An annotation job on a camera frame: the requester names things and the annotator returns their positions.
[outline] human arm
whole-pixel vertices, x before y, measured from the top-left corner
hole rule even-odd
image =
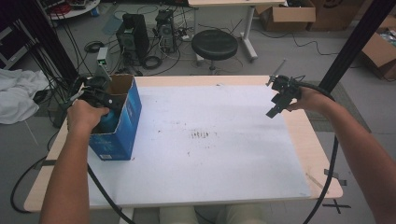
[[[396,221],[396,163],[341,105],[317,91],[302,88],[302,98],[288,110],[305,109],[326,117],[334,128],[348,165],[376,223]]]
[[[93,127],[108,108],[76,100],[67,111],[69,132],[49,180],[40,222],[89,223],[87,154]]]

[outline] finger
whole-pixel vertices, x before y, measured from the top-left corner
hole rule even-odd
[[[108,114],[108,112],[110,112],[110,109],[107,108],[107,107],[102,107],[102,108],[99,108],[99,109],[100,109],[100,112],[101,112],[102,116],[106,115],[106,114]]]
[[[294,103],[294,104],[288,105],[288,107],[286,107],[286,109],[291,112],[293,110],[297,110],[297,109],[300,109],[300,108],[299,108],[299,106],[296,103]]]

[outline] blue cardboard box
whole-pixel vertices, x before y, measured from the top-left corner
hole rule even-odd
[[[142,104],[132,75],[113,75],[107,90],[125,101],[114,133],[102,133],[94,128],[90,147],[102,161],[128,161],[131,159]]]

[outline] white cloth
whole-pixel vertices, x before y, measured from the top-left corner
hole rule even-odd
[[[31,117],[39,108],[35,93],[49,85],[42,71],[0,69],[0,123],[12,124]]]

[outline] black pole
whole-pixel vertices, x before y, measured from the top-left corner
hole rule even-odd
[[[48,54],[49,59],[62,76],[63,82],[71,86],[78,77],[78,72],[37,1],[2,0],[0,7],[2,7],[1,22],[12,24],[16,19],[21,20],[32,38],[38,40],[39,46]]]
[[[346,41],[319,86],[331,92],[356,56],[395,6],[395,0],[374,0]]]

